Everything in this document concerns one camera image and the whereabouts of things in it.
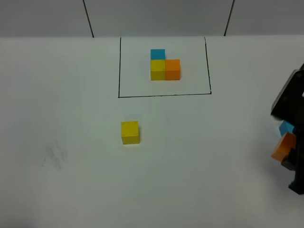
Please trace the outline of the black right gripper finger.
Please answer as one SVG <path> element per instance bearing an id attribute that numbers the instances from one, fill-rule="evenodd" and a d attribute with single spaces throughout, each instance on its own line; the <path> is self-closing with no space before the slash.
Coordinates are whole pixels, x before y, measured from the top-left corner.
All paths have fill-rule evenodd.
<path id="1" fill-rule="evenodd" d="M 294 180 L 289 184 L 289 189 L 298 195 L 304 194 L 304 135 L 295 134 L 295 148 L 290 147 L 288 155 L 281 165 L 290 171 L 294 171 Z"/>

